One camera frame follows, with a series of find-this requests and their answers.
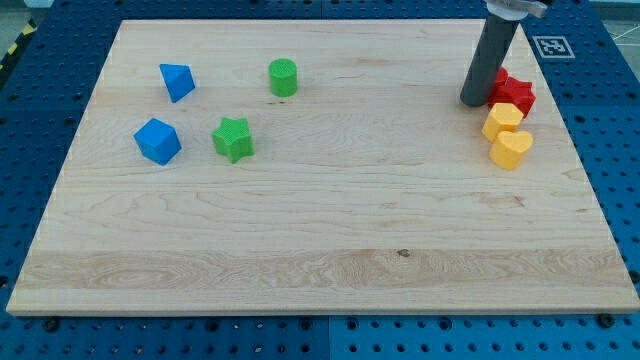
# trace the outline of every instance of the blue pegboard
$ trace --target blue pegboard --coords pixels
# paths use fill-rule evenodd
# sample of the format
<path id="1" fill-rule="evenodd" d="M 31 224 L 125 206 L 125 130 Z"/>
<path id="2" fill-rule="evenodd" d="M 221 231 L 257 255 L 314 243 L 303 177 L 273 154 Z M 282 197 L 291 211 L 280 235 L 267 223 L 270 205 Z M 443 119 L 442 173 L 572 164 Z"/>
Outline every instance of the blue pegboard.
<path id="1" fill-rule="evenodd" d="M 122 19 L 485 16 L 482 0 L 56 1 L 0 92 L 3 309 Z M 527 19 L 523 28 L 623 258 L 630 269 L 640 270 L 639 84 L 585 0 L 556 1 L 545 19 Z M 574 58 L 543 57 L 534 36 L 564 37 Z M 0 359 L 640 358 L 640 316 L 613 320 L 338 316 L 58 321 L 15 319 L 2 311 Z"/>

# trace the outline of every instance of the blue block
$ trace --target blue block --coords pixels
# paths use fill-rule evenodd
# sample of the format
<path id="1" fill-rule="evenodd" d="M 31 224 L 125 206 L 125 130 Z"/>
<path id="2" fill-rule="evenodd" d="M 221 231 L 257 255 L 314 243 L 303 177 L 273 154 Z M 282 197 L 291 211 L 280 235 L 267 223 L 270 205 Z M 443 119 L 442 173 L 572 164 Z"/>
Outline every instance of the blue block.
<path id="1" fill-rule="evenodd" d="M 182 149 L 176 129 L 155 118 L 149 120 L 133 137 L 142 155 L 160 165 L 168 163 Z"/>
<path id="2" fill-rule="evenodd" d="M 186 65 L 160 64 L 160 71 L 171 96 L 171 102 L 178 102 L 196 88 L 191 70 Z"/>

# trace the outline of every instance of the yellow black striped tape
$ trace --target yellow black striped tape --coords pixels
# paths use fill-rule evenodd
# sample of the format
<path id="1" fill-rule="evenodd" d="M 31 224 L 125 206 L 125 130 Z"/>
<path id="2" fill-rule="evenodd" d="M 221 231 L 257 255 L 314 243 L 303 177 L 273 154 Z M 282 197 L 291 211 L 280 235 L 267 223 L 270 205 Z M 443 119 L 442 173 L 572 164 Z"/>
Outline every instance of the yellow black striped tape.
<path id="1" fill-rule="evenodd" d="M 7 49 L 7 53 L 2 57 L 2 61 L 0 61 L 0 89 L 6 84 L 9 75 L 17 65 L 29 42 L 31 42 L 36 30 L 36 23 L 33 19 L 29 20 L 20 34 L 18 34 L 16 41 L 13 42 Z"/>

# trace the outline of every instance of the wood grain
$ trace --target wood grain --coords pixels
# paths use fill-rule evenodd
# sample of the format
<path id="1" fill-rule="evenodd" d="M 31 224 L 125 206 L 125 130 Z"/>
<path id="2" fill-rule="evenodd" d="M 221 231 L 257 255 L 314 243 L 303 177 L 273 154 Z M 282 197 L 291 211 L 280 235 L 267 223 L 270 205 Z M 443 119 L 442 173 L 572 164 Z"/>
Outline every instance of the wood grain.
<path id="1" fill-rule="evenodd" d="M 535 144 L 491 163 L 459 89 L 480 21 L 124 21 L 7 307 L 14 315 L 632 312 L 638 298 L 521 30 Z M 299 92 L 268 91 L 296 61 Z M 159 63 L 191 65 L 169 102 Z M 210 132 L 247 117 L 231 165 Z M 183 150 L 139 154 L 150 117 Z"/>

